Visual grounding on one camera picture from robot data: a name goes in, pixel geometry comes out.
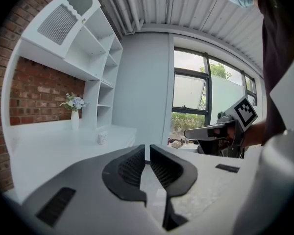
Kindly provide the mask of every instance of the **dark shirt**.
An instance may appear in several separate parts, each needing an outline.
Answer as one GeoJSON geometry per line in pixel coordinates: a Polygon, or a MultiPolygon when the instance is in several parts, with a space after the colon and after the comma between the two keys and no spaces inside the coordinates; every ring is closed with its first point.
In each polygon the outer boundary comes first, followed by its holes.
{"type": "Polygon", "coordinates": [[[264,15],[263,63],[267,95],[267,119],[263,144],[286,127],[273,100],[271,90],[280,81],[294,59],[294,21],[281,0],[258,0],[264,15]]]}

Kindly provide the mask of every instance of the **flowers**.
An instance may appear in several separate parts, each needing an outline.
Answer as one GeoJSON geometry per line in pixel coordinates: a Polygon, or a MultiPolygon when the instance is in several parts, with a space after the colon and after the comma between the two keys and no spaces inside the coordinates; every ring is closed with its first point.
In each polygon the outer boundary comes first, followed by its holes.
{"type": "Polygon", "coordinates": [[[71,94],[67,93],[66,96],[67,96],[67,101],[61,103],[60,106],[64,105],[64,108],[68,110],[77,112],[79,109],[86,107],[86,104],[89,103],[89,102],[85,103],[83,99],[81,99],[78,96],[75,96],[73,93],[71,94]]]}

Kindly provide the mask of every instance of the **white mug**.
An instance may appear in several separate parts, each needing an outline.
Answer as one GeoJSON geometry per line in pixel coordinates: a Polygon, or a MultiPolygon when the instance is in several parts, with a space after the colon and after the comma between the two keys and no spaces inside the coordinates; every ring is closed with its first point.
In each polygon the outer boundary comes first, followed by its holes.
{"type": "Polygon", "coordinates": [[[108,139],[108,136],[107,136],[108,132],[107,131],[103,131],[103,132],[100,132],[98,134],[98,144],[105,144],[107,139],[108,139]]]}

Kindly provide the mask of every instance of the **corrugated ceiling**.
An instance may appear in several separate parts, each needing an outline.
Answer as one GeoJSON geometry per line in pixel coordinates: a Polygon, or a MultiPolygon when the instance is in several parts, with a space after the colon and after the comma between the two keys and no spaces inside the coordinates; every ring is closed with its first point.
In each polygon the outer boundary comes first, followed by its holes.
{"type": "Polygon", "coordinates": [[[263,68],[263,16],[257,7],[240,8],[227,0],[145,0],[144,11],[143,0],[135,0],[135,4],[139,19],[145,23],[180,25],[205,32],[232,45],[263,68]]]}

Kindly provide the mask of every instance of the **person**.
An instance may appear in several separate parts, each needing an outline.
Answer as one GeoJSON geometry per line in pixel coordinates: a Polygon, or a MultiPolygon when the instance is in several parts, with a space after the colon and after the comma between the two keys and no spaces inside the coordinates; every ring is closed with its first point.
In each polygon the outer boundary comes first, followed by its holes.
{"type": "MultiPolygon", "coordinates": [[[[283,77],[294,59],[294,0],[229,0],[240,7],[255,5],[264,16],[263,73],[267,95],[267,117],[251,125],[244,135],[242,147],[265,144],[286,127],[270,97],[271,90],[283,77]]],[[[233,139],[234,130],[228,130],[233,139]]]]}

